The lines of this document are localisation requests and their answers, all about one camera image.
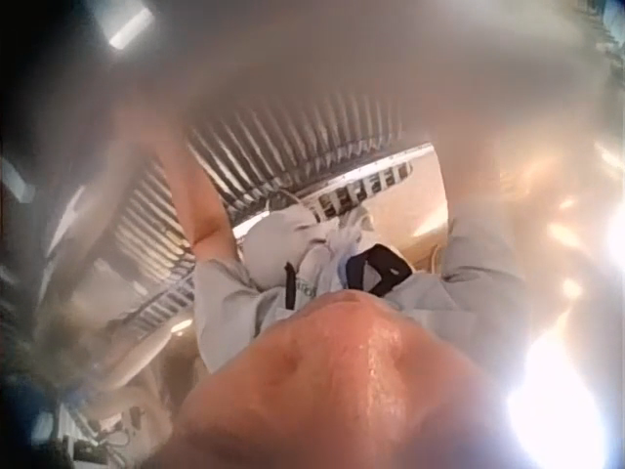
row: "fluorescent light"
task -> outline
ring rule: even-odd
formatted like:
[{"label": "fluorescent light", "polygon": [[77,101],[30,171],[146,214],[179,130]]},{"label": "fluorescent light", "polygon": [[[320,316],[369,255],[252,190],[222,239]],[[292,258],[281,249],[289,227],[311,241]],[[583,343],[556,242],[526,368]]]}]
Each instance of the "fluorescent light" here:
[{"label": "fluorescent light", "polygon": [[55,233],[52,236],[52,241],[50,241],[50,245],[48,246],[48,254],[47,254],[48,256],[54,250],[54,248],[57,247],[57,244],[59,244],[59,242],[65,235],[65,233],[67,233],[67,230],[69,230],[69,227],[71,227],[71,225],[76,220],[78,216],[78,212],[76,211],[76,204],[78,203],[78,200],[80,199],[80,195],[82,195],[84,191],[85,191],[84,186],[81,186],[80,188],[78,188],[78,191],[75,192],[75,194],[71,197],[71,199],[67,203],[67,207],[62,213],[61,220],[59,221],[59,224],[57,225],[57,229],[55,230]]},{"label": "fluorescent light", "polygon": [[569,300],[576,300],[582,295],[584,290],[575,280],[567,278],[562,284],[562,292]]},{"label": "fluorescent light", "polygon": [[566,198],[560,204],[560,210],[566,210],[567,208],[570,208],[573,205],[575,205],[575,199],[573,197]]},{"label": "fluorescent light", "polygon": [[175,326],[172,327],[172,334],[175,334],[176,332],[180,332],[181,330],[186,329],[192,323],[193,323],[193,320],[180,321],[179,323],[177,323]]},{"label": "fluorescent light", "polygon": [[566,247],[580,247],[581,241],[577,234],[575,234],[570,228],[560,225],[558,223],[552,223],[549,225],[549,234],[551,237]]},{"label": "fluorescent light", "polygon": [[35,187],[24,180],[5,155],[0,155],[0,176],[2,176],[2,184],[19,203],[30,203],[35,197]]},{"label": "fluorescent light", "polygon": [[604,427],[555,330],[531,346],[522,386],[508,399],[513,428],[542,469],[601,469]]},{"label": "fluorescent light", "polygon": [[154,20],[154,15],[146,7],[142,7],[121,29],[108,41],[115,49],[122,50],[142,33]]},{"label": "fluorescent light", "polygon": [[617,157],[612,152],[608,151],[601,144],[595,143],[595,149],[602,156],[602,160],[609,164],[612,168],[619,169],[625,172],[625,162],[619,157]]}]

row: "bright light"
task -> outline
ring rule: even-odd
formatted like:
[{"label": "bright light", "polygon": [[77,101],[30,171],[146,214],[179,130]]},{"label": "bright light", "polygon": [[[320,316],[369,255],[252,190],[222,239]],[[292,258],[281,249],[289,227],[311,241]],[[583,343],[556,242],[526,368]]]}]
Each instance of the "bright light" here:
[{"label": "bright light", "polygon": [[447,223],[447,218],[447,202],[444,202],[436,210],[430,213],[428,218],[426,218],[424,222],[419,225],[419,228],[417,228],[412,235],[421,236],[433,232],[434,230],[444,226],[444,224]]},{"label": "bright light", "polygon": [[623,162],[621,158],[608,151],[601,144],[595,143],[595,149],[601,154],[602,160],[609,164],[612,168],[625,172],[625,162]]},{"label": "bright light", "polygon": [[573,205],[575,205],[575,199],[573,197],[566,198],[560,204],[560,210],[566,210],[567,208],[570,208]]},{"label": "bright light", "polygon": [[577,234],[575,234],[570,228],[560,225],[558,223],[552,223],[549,225],[549,234],[551,237],[567,247],[580,247],[581,241]]},{"label": "bright light", "polygon": [[576,300],[582,295],[584,290],[575,280],[567,278],[562,284],[562,291],[569,300]]},{"label": "bright light", "polygon": [[268,211],[261,212],[258,215],[254,215],[252,218],[248,218],[243,223],[239,223],[237,226],[235,226],[232,229],[232,232],[234,233],[234,237],[236,239],[241,239],[242,237],[247,235],[247,232],[249,232],[254,225],[256,225],[258,222],[263,220],[269,214],[270,212]]},{"label": "bright light", "polygon": [[52,241],[50,241],[50,245],[48,246],[48,256],[54,250],[54,248],[59,244],[59,241],[63,238],[69,227],[74,223],[76,217],[78,216],[78,212],[76,211],[76,204],[80,199],[80,195],[85,191],[85,187],[81,186],[78,188],[78,191],[71,197],[69,202],[67,203],[67,207],[61,216],[61,220],[57,225],[57,229],[55,230],[54,235],[52,236]]},{"label": "bright light", "polygon": [[554,330],[531,346],[508,411],[521,445],[542,469],[604,467],[599,413]]},{"label": "bright light", "polygon": [[154,15],[146,7],[143,7],[121,29],[119,29],[108,43],[115,49],[124,49],[139,34],[142,33],[154,20]]},{"label": "bright light", "polygon": [[625,204],[620,204],[609,222],[607,245],[614,261],[625,271]]},{"label": "bright light", "polygon": [[186,329],[192,323],[193,323],[193,320],[180,321],[179,323],[177,323],[175,326],[172,327],[172,334],[175,334],[176,332],[180,332],[181,330]]}]

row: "ceiling light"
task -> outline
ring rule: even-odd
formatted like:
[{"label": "ceiling light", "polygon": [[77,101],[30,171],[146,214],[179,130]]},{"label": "ceiling light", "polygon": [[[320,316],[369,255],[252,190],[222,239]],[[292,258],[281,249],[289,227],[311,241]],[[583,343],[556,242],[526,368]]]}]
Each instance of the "ceiling light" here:
[{"label": "ceiling light", "polygon": [[621,158],[613,154],[611,151],[608,151],[601,144],[595,143],[595,149],[602,156],[603,161],[605,161],[611,167],[625,172],[625,162],[623,162]]},{"label": "ceiling light", "polygon": [[573,205],[575,205],[575,199],[573,197],[566,198],[560,204],[560,210],[566,210],[567,208],[570,208]]},{"label": "ceiling light", "polygon": [[176,325],[174,325],[172,327],[172,334],[175,334],[176,332],[180,332],[181,330],[186,329],[192,323],[193,323],[193,320],[182,320],[182,321],[180,321],[179,323],[177,323]]},{"label": "ceiling light", "polygon": [[560,225],[558,223],[552,223],[549,225],[549,234],[558,242],[562,243],[566,247],[580,247],[581,241],[577,234],[575,234],[570,228]]},{"label": "ceiling light", "polygon": [[108,43],[115,49],[124,49],[139,34],[141,34],[154,20],[154,15],[146,7],[131,17],[109,40]]}]

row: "metal grate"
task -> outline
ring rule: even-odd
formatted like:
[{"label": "metal grate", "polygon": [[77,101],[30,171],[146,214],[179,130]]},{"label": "metal grate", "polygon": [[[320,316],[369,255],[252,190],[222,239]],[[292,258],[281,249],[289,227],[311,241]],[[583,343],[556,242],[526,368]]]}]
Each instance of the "metal grate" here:
[{"label": "metal grate", "polygon": [[[298,193],[339,177],[357,168],[363,157],[395,141],[401,132],[397,108],[390,101],[364,95],[328,94],[308,107],[257,101],[253,106],[227,109],[197,114],[187,136],[189,148],[213,179],[234,226],[262,212],[267,197],[276,190]],[[341,203],[348,203],[342,209],[347,211],[349,204],[399,178],[398,173],[389,173],[359,186],[353,183],[347,198],[341,195],[343,202],[331,199],[330,204],[336,211]],[[332,216],[332,208],[326,209],[327,215],[320,214],[321,218]],[[147,331],[188,307],[192,296],[186,302],[184,298],[190,295],[188,275],[194,259],[156,162],[137,178],[111,233],[114,252],[102,258],[107,262],[110,258],[110,265],[123,269],[125,277],[133,280],[136,293],[143,298],[139,310],[145,311],[137,315],[133,302],[129,304],[132,310],[120,312],[121,317],[136,317],[132,325]],[[158,296],[156,301],[154,293],[167,289],[176,296]]]},{"label": "metal grate", "polygon": [[[324,181],[307,193],[299,193],[302,202],[321,220],[341,215],[388,187],[407,178],[412,170],[410,161],[432,151],[424,145],[364,165],[351,173]],[[188,311],[193,305],[192,275],[187,275],[159,295],[151,298],[125,323],[141,339],[178,313]]]}]

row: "white shirt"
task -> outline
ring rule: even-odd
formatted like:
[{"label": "white shirt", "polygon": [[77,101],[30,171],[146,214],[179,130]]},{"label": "white shirt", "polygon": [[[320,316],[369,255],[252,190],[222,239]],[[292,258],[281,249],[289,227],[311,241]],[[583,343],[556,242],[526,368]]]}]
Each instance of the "white shirt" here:
[{"label": "white shirt", "polygon": [[[301,213],[285,217],[284,212],[277,212],[273,220],[269,215],[256,232],[252,229],[248,234],[255,236],[247,241],[252,248],[244,249],[252,269],[234,261],[202,262],[195,268],[195,329],[200,355],[211,371],[315,296],[342,289],[341,262],[373,243],[362,216],[349,216],[348,223],[337,219],[307,225]],[[472,200],[454,207],[449,215],[441,276],[415,272],[384,299],[398,314],[417,321],[494,377],[509,382],[521,365],[528,307],[501,203]],[[302,236],[308,229],[312,234]],[[291,235],[300,241],[285,242]],[[271,272],[259,269],[263,259],[273,260]],[[284,283],[276,281],[286,278],[286,261],[294,261],[297,270],[295,310],[284,308]],[[268,282],[266,289],[259,288],[258,284]]]}]

